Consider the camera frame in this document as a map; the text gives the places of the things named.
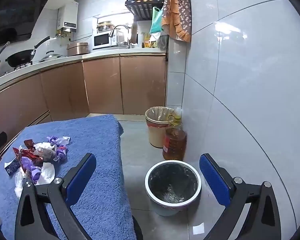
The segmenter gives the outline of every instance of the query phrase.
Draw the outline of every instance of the white microwave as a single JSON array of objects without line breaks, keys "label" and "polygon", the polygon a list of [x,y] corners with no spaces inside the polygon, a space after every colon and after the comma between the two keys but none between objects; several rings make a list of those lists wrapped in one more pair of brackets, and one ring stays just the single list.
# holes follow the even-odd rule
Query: white microwave
[{"label": "white microwave", "polygon": [[124,33],[119,30],[114,30],[112,38],[109,37],[111,31],[101,32],[92,35],[92,49],[100,49],[106,47],[117,46],[117,42],[124,41]]}]

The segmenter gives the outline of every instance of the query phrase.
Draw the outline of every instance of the trash can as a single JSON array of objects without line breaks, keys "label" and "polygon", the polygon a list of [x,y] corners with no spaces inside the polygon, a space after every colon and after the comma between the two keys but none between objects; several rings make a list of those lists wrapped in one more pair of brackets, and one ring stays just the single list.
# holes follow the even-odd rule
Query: trash can
[{"label": "trash can", "polygon": [[165,106],[154,106],[146,111],[149,143],[152,146],[163,148],[166,127],[171,125],[168,122],[168,116],[171,114],[175,114],[175,110]]},{"label": "trash can", "polygon": [[169,160],[148,171],[145,186],[153,210],[161,216],[172,216],[198,197],[201,178],[188,163]]}]

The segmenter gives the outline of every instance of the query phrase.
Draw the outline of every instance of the range hood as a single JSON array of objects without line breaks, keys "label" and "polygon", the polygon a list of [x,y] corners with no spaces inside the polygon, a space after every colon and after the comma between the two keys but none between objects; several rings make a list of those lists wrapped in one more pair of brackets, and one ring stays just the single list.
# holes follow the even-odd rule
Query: range hood
[{"label": "range hood", "polygon": [[34,25],[48,0],[7,0],[0,9],[0,46],[31,38]]}]

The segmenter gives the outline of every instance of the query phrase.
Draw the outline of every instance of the blue gripper pad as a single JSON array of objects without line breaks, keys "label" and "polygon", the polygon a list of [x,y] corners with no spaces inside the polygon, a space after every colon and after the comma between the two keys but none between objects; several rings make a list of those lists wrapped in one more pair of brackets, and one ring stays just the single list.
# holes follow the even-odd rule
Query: blue gripper pad
[{"label": "blue gripper pad", "polygon": [[204,154],[200,157],[199,166],[218,203],[225,207],[230,205],[230,190],[228,186]]},{"label": "blue gripper pad", "polygon": [[91,154],[67,187],[67,197],[65,202],[68,207],[78,202],[83,190],[96,169],[96,166],[96,157]]}]

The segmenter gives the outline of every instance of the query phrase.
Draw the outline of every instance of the brown liquid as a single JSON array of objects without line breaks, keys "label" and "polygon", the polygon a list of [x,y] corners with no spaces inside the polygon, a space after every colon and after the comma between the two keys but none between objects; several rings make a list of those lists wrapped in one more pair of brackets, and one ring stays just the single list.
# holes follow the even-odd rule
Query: brown liquid
[{"label": "brown liquid", "polygon": [[182,161],[185,156],[187,134],[181,128],[166,129],[163,147],[163,158],[165,160]]}]

